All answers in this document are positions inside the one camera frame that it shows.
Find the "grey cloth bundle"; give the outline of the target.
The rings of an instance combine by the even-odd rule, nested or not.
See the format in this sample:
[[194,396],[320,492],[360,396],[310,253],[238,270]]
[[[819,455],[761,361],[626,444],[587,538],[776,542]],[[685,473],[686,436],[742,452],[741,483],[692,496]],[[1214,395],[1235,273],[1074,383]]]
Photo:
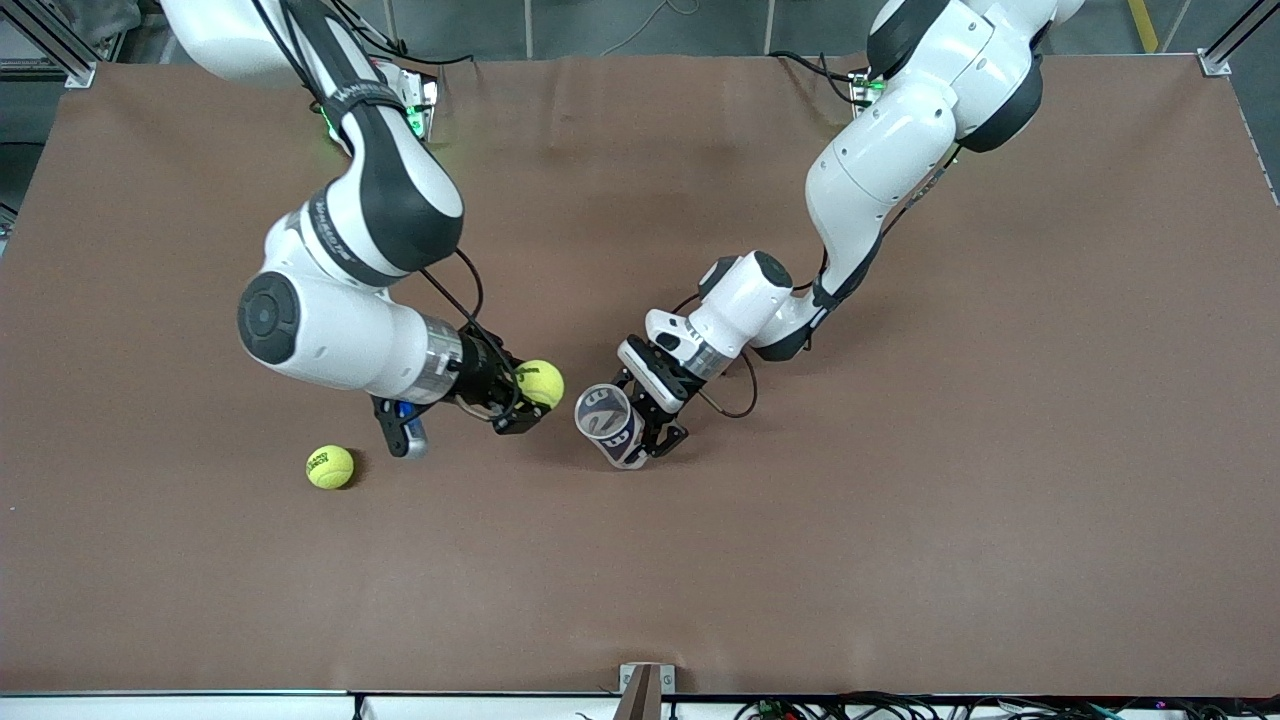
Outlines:
[[142,22],[140,0],[51,0],[87,44],[127,33]]

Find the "yellow tennis ball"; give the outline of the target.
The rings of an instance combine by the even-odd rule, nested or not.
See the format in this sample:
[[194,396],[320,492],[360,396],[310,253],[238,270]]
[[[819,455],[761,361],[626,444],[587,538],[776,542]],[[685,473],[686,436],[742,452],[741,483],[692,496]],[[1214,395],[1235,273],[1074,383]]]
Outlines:
[[564,396],[564,380],[561,372],[547,360],[527,360],[529,365],[538,363],[538,374],[524,387],[518,387],[525,398],[545,404],[556,409]]
[[310,454],[305,474],[320,489],[339,489],[355,475],[355,457],[344,447],[325,445]]

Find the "white blue tennis ball can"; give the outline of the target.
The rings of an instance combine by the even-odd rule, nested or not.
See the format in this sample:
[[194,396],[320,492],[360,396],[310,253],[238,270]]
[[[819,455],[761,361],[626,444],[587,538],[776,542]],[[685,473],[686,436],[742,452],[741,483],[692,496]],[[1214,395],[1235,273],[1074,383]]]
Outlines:
[[644,421],[618,386],[600,383],[588,387],[575,404],[573,419],[579,432],[602,451],[613,468],[636,470],[646,462]]

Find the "brown table cover sheet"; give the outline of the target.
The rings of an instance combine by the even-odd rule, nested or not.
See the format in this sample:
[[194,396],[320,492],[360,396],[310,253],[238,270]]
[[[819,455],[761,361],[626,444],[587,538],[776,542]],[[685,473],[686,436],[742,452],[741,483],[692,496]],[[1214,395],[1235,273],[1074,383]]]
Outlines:
[[[771,59],[454,68],[436,155],[483,322],[563,373],[393,459],[236,305],[346,167],[300,90],[109,65],[0,261],[0,692],[1280,694],[1280,208],[1226,79],[1051,56],[1036,119],[887,236],[737,421],[617,471],[572,406],[722,256],[820,258],[849,111]],[[325,445],[355,475],[312,486]]]

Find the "aluminium frame profile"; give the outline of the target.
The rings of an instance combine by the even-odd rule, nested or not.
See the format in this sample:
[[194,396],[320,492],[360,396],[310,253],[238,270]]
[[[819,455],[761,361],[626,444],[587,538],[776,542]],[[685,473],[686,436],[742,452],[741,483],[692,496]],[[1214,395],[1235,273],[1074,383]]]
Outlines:
[[44,56],[0,53],[0,79],[54,79],[68,88],[90,88],[101,56],[44,0],[0,0],[0,18]]
[[1230,56],[1277,12],[1280,12],[1280,0],[1252,0],[1247,10],[1208,47],[1197,50],[1196,55],[1202,74],[1210,78],[1230,76]]

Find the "white table edge rail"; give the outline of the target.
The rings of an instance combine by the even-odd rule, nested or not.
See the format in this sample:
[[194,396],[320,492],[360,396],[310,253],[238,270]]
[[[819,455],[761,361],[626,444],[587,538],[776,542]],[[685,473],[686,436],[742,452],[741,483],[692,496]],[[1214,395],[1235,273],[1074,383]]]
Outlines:
[[0,720],[614,720],[616,698],[393,694],[0,694]]

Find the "grey metal table bracket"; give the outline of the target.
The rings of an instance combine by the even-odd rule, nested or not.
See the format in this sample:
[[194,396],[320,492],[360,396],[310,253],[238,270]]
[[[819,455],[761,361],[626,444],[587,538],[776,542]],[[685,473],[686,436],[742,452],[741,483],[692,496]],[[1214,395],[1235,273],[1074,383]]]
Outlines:
[[666,698],[676,692],[673,664],[622,664],[618,675],[620,701],[613,720],[672,720],[672,705]]

